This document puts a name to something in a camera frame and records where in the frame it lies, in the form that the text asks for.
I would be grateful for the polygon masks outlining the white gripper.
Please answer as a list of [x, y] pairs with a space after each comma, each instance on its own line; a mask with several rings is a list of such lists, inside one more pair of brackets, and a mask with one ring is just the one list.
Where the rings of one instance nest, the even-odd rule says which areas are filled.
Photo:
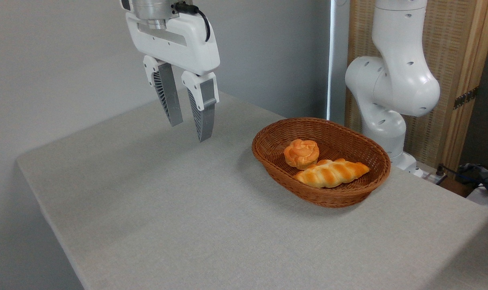
[[156, 90], [171, 126], [183, 122], [174, 65], [187, 70], [182, 74], [182, 83], [188, 90], [198, 139], [209, 139], [219, 103], [216, 75], [212, 72], [220, 65], [215, 34], [212, 32], [205, 41], [207, 29], [199, 15], [180, 14], [167, 21], [166, 29], [151, 29], [130, 12], [126, 13], [126, 21], [136, 49], [145, 54], [143, 65], [149, 85]]

